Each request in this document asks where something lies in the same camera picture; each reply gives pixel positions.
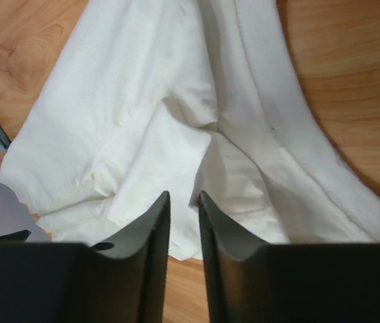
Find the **white towel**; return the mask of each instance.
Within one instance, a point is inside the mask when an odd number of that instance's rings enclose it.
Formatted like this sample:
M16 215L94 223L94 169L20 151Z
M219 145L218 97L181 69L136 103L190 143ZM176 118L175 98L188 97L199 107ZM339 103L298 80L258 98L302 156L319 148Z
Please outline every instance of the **white towel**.
M169 190L169 252L200 257L201 189L268 242L380 242L380 199L313 120L274 0L91 0L0 182L58 242L95 244Z

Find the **wood grain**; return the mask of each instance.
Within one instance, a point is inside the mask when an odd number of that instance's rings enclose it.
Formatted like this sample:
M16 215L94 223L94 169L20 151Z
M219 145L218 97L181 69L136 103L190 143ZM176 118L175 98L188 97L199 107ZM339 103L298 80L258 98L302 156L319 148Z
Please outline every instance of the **wood grain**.
M85 2L0 1L0 123L10 137L24 122ZM380 196L380 0L279 0L278 7L315 118ZM199 261L169 261L164 321L208 321Z

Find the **folded cloth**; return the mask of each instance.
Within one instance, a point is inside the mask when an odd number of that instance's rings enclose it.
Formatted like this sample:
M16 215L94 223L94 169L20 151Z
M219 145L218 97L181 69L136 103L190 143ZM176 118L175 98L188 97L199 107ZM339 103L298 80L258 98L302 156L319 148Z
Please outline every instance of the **folded cloth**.
M305 103L275 0L91 0L0 170L54 241L95 244L172 199L170 255L199 257L196 199L271 243L380 242L380 199Z

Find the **white cloth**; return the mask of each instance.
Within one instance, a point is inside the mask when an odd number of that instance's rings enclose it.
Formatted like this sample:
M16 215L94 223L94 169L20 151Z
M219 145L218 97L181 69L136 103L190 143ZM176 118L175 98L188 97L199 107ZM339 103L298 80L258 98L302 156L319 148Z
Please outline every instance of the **white cloth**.
M91 0L0 182L54 241L95 244L169 190L169 252L200 257L201 189L269 242L380 241L380 199L313 120L274 0Z

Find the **wooden table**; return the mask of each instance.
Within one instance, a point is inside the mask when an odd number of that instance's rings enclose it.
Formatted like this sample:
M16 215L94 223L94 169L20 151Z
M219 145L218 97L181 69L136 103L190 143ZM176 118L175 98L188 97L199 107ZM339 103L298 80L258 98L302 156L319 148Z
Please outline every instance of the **wooden table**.
M85 4L0 1L0 124L11 138ZM315 118L361 180L380 196L380 0L281 0L278 7ZM164 321L207 320L201 263L171 259Z

